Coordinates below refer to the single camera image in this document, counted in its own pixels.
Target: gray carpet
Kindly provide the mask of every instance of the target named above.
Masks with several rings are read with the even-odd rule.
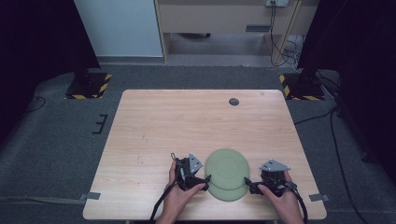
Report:
[[[65,100],[72,74],[58,76],[37,87],[35,95],[42,98],[33,100],[27,108],[32,112],[23,115],[0,148],[1,197],[77,199],[81,193],[87,193],[124,90],[282,90],[278,76],[292,72],[289,68],[140,65],[106,65],[102,70],[113,77],[101,99]],[[328,95],[324,101],[287,104],[294,121],[323,115],[335,106]],[[108,114],[103,132],[92,134],[99,130],[96,122],[103,120],[102,114]],[[333,126],[357,208],[369,223],[396,223],[394,185],[379,164],[361,161],[361,149],[342,118],[334,115]],[[328,216],[311,222],[361,223],[344,187],[330,116],[298,124],[296,128],[320,192],[331,197],[325,203]],[[0,203],[0,223],[96,223],[84,220],[82,210],[83,205]]]

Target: hand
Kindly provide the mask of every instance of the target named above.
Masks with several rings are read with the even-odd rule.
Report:
[[[287,181],[291,181],[291,177],[287,171],[285,171],[285,179]],[[277,215],[280,217],[280,219],[282,219],[283,222],[287,224],[304,223],[297,198],[293,192],[291,192],[289,189],[285,189],[282,196],[278,198],[264,185],[259,185],[259,189],[270,200],[271,204],[276,210]]]
[[[171,169],[169,170],[169,183],[166,185],[168,188],[175,179],[176,162],[173,161]],[[186,204],[197,192],[205,187],[205,184],[199,184],[187,191],[182,190],[178,185],[173,186],[169,194],[163,200],[163,213],[158,218],[156,223],[174,223],[177,217],[183,212]]]

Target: green plate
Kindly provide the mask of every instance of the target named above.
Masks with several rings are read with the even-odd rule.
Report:
[[[205,174],[212,175],[210,182],[219,189],[239,189],[249,176],[248,161],[233,149],[219,149],[207,158]]]
[[[208,191],[213,197],[227,203],[239,200],[248,192],[248,185],[243,185],[239,189],[220,189],[211,182],[209,182],[208,185]]]

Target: wrist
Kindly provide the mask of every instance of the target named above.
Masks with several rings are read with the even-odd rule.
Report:
[[[163,212],[155,222],[156,224],[172,224],[177,220],[176,213]]]

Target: black base stand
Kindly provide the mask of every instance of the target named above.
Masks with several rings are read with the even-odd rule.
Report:
[[[324,98],[324,93],[317,77],[288,73],[282,76],[281,82],[288,100],[321,100]]]
[[[65,93],[66,99],[100,98],[109,80],[107,73],[87,73],[84,77],[75,76]]]

